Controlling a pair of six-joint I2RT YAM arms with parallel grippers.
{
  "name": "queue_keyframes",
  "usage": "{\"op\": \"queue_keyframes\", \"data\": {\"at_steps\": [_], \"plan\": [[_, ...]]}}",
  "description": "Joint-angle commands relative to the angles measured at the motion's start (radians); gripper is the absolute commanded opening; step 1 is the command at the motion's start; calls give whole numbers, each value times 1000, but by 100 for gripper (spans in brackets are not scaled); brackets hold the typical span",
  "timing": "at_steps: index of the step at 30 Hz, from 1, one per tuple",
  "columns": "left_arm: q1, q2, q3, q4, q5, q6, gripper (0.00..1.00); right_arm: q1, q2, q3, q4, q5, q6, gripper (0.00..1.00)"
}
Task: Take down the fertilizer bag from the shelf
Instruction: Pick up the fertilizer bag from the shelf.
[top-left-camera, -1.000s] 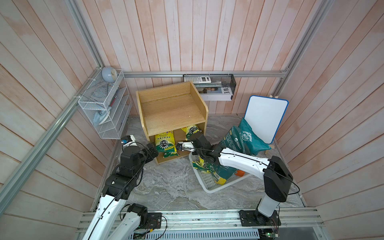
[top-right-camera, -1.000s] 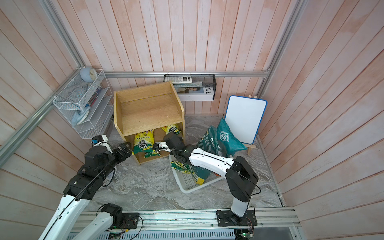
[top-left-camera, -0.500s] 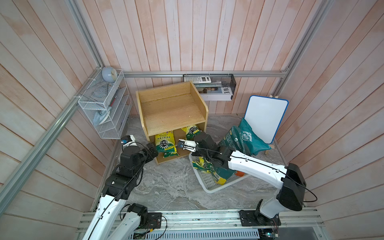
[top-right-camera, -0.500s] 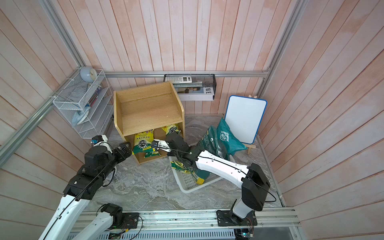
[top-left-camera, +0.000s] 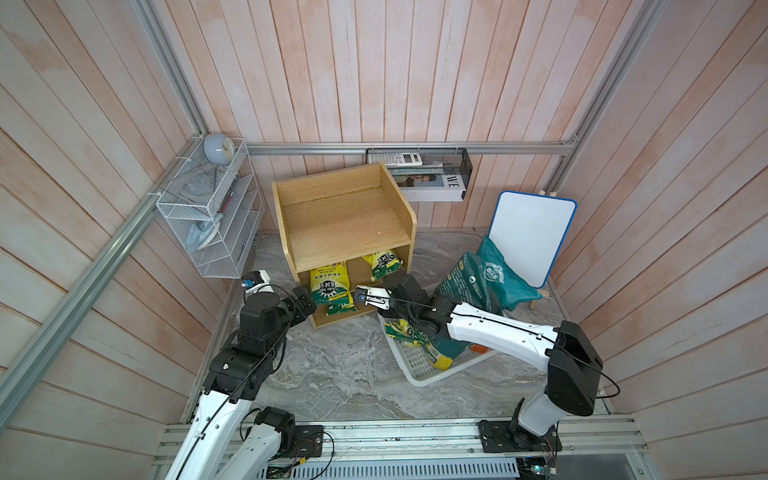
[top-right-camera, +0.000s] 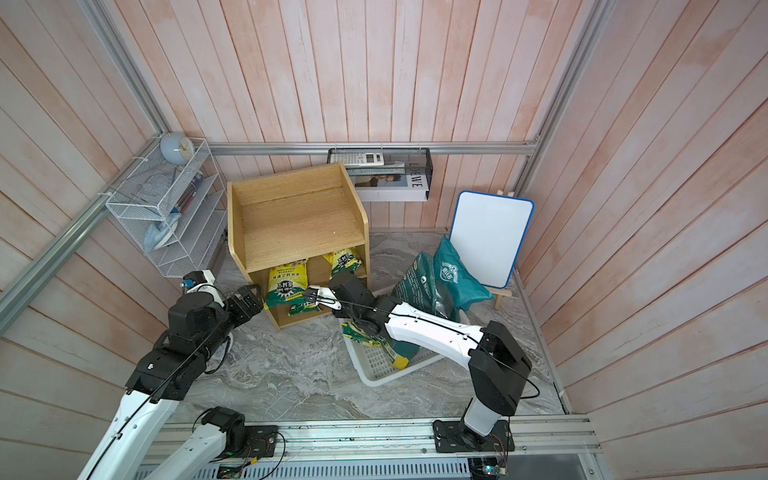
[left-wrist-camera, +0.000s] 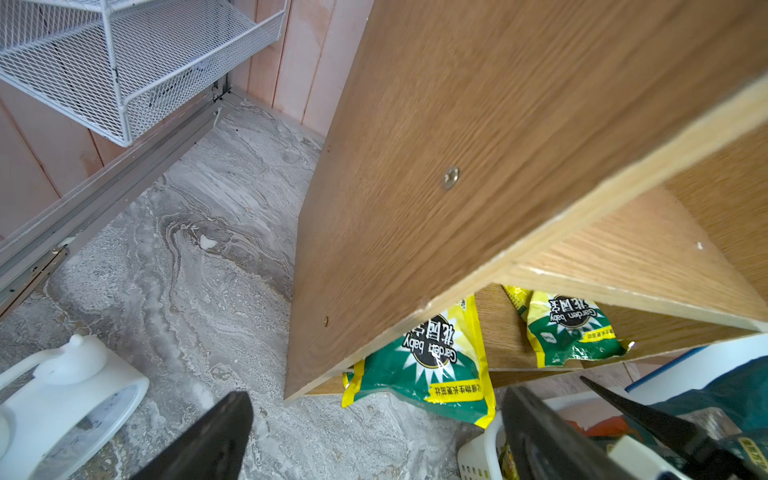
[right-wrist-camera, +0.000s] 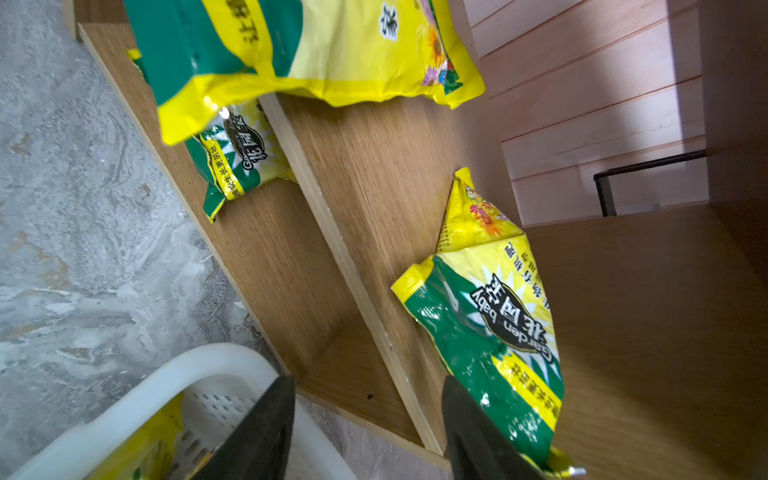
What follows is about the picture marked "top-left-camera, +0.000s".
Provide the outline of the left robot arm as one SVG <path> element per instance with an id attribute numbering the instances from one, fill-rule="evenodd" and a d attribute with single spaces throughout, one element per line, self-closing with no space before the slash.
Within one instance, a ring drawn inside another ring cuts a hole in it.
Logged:
<path id="1" fill-rule="evenodd" d="M 288 458 L 293 468 L 322 452 L 321 427 L 297 429 L 293 414 L 253 405 L 282 365 L 288 331 L 316 309 L 301 286 L 287 291 L 267 283 L 246 292 L 240 327 L 211 360 L 168 479 L 254 479 L 275 458 Z"/>

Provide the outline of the teal orange fertilizer bag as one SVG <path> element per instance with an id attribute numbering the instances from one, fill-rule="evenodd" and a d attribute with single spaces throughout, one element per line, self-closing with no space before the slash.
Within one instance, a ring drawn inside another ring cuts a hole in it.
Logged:
<path id="1" fill-rule="evenodd" d="M 537 289 L 507 265 L 502 253 L 488 236 L 483 238 L 476 254 L 490 295 L 490 311 L 497 314 L 513 311 L 518 304 L 538 297 Z"/>

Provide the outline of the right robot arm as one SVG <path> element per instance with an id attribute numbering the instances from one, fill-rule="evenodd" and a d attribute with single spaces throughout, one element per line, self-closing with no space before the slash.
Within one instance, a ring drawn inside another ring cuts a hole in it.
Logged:
<path id="1" fill-rule="evenodd" d="M 428 294 L 410 275 L 387 281 L 358 297 L 385 318 L 402 320 L 433 345 L 477 344 L 497 357 L 525 365 L 538 388 L 517 400 L 507 421 L 482 420 L 478 431 L 487 453 L 562 449 L 558 427 L 568 416 L 595 411 L 603 361 L 582 328 L 563 320 L 536 324 L 476 306 L 453 293 Z"/>

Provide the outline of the dark green large fertilizer bag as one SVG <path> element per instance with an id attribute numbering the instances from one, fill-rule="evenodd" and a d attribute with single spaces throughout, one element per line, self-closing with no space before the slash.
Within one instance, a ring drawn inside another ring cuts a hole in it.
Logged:
<path id="1" fill-rule="evenodd" d="M 438 284 L 434 294 L 493 313 L 489 310 L 490 295 L 476 253 L 466 252 Z"/>

